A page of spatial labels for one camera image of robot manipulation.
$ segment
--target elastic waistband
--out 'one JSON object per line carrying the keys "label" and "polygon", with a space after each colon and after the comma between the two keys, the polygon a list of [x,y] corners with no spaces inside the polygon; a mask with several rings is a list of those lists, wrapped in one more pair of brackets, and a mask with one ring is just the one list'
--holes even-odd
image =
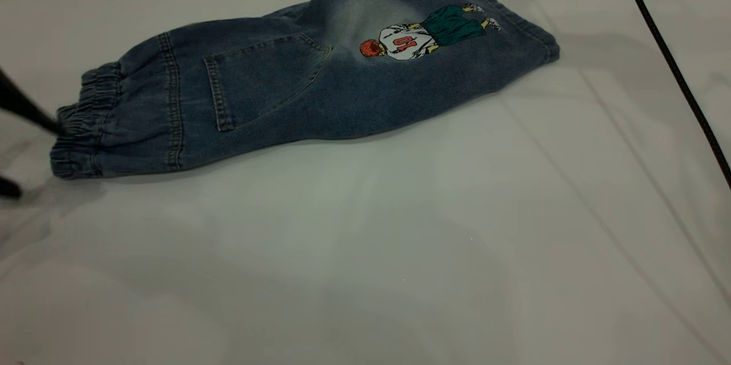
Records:
{"label": "elastic waistband", "polygon": [[561,51],[561,48],[556,43],[556,38],[554,38],[553,35],[548,34],[548,32],[546,32],[540,26],[537,26],[532,22],[528,22],[525,19],[522,19],[522,17],[520,17],[518,14],[515,14],[515,12],[510,11],[498,0],[488,0],[488,2],[492,4],[496,9],[498,9],[498,11],[500,11],[507,19],[514,23],[515,26],[517,26],[519,29],[522,29],[523,32],[530,35],[530,37],[533,37],[533,39],[543,44],[546,49],[546,57],[544,63],[553,62],[559,58],[559,52]]}
{"label": "elastic waistband", "polygon": [[115,105],[121,80],[119,63],[107,63],[81,77],[79,102],[58,108],[57,121],[65,134],[50,152],[58,178],[95,178],[102,172],[94,163],[107,115]]}

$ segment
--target red hair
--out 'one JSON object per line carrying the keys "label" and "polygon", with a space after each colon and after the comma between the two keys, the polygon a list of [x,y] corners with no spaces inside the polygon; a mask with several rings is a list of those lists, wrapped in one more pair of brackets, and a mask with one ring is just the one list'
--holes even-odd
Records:
{"label": "red hair", "polygon": [[360,53],[365,56],[381,56],[384,54],[381,43],[375,39],[363,41],[363,44],[360,45]]}

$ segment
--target white table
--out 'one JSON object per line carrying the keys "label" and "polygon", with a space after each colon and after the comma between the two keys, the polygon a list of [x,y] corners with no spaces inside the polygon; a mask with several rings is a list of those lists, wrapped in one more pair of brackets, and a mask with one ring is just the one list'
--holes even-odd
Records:
{"label": "white table", "polygon": [[[53,111],[151,35],[300,1],[0,0],[0,66]],[[0,364],[729,363],[731,194],[634,2],[501,1],[561,60],[395,133],[66,182],[0,115]],[[731,150],[728,2],[648,3]]]}

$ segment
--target blue denim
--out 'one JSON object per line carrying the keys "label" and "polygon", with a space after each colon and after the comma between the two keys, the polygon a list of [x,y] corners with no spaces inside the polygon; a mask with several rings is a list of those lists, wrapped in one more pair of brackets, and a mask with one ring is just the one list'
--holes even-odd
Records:
{"label": "blue denim", "polygon": [[185,170],[439,115],[559,57],[497,0],[311,0],[183,26],[84,74],[58,110],[61,178]]}

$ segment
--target cartoon basketball player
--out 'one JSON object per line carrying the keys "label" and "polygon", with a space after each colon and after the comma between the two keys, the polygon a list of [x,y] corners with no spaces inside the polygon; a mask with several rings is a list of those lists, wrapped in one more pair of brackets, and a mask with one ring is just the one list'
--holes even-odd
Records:
{"label": "cartoon basketball player", "polygon": [[473,3],[464,6],[447,5],[432,12],[424,22],[396,24],[381,31],[378,40],[369,39],[360,45],[360,52],[367,57],[388,55],[406,61],[431,54],[439,47],[447,47],[465,39],[482,37],[490,27],[500,31],[501,27],[492,18],[479,22],[466,19],[465,12],[482,12]]}

